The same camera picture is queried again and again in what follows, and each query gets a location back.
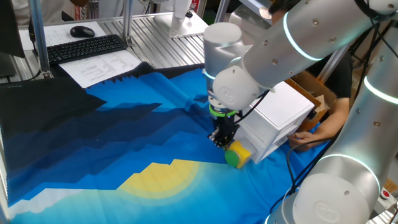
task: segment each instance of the black mouse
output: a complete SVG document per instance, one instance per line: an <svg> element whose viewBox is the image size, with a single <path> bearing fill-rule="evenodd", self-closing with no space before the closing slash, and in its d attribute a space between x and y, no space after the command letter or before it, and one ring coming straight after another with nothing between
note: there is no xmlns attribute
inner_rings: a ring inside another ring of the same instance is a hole
<svg viewBox="0 0 398 224"><path fill-rule="evenodd" d="M76 26L70 29L72 37L94 37L95 33L92 29L83 26Z"/></svg>

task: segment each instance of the yellow sponge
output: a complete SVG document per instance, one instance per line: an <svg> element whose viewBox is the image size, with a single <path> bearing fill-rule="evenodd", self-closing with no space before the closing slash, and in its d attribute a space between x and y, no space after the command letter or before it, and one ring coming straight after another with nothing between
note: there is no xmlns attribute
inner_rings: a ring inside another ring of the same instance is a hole
<svg viewBox="0 0 398 224"><path fill-rule="evenodd" d="M243 148L241 142L235 141L232 143L228 150L225 152L225 159L227 164L236 167L238 169L242 168L248 160L250 159L251 153Z"/></svg>

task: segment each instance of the white paper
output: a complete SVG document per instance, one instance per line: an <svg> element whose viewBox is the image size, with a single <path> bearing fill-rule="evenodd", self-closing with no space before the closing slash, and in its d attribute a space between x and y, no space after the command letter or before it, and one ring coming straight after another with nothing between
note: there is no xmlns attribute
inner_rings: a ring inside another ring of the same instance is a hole
<svg viewBox="0 0 398 224"><path fill-rule="evenodd" d="M127 50L104 54L60 66L83 88L135 69L140 60Z"/></svg>
<svg viewBox="0 0 398 224"><path fill-rule="evenodd" d="M87 38L76 38L70 35L70 30L75 26L85 26L92 29L96 37L101 37L106 35L104 30L100 27L100 25L98 25L97 22L82 22L77 24L46 26L44 27L45 43L47 44L48 47L50 47L58 44L66 44L69 42L87 39ZM21 37L22 47L24 48L24 50L33 50L33 44L29 38L29 31L20 30L19 35Z"/></svg>

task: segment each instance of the blue fabric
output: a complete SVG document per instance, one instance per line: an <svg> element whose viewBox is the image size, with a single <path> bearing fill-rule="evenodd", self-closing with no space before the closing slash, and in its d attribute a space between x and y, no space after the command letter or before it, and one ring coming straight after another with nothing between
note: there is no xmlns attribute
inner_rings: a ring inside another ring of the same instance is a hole
<svg viewBox="0 0 398 224"><path fill-rule="evenodd" d="M47 132L20 133L8 147L52 150L9 176L12 207L45 189L80 189L40 212L19 212L12 224L31 223L259 223L291 181L283 144L259 164L225 164L224 153L207 138L206 83L201 70L171 80L159 73L97 84L86 92L106 103ZM295 175L325 147L293 152ZM152 163L197 161L188 187L165 198L128 194L121 186Z"/></svg>

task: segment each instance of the keyboard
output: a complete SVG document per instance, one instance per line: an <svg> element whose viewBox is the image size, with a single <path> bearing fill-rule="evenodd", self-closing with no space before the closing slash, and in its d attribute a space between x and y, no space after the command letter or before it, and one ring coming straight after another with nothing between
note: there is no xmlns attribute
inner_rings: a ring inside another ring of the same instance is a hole
<svg viewBox="0 0 398 224"><path fill-rule="evenodd" d="M50 65L57 65L126 49L127 44L114 34L47 47L47 52Z"/></svg>

